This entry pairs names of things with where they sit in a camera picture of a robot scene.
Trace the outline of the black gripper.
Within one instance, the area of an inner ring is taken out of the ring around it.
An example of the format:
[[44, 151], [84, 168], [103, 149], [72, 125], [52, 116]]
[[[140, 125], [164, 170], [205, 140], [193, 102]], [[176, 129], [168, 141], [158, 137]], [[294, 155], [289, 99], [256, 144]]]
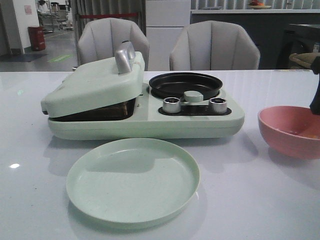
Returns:
[[[315, 75], [320, 73], [320, 56], [315, 57], [314, 61], [310, 65], [310, 69]], [[309, 108], [313, 114], [320, 114], [320, 82], [318, 82], [317, 90]]]

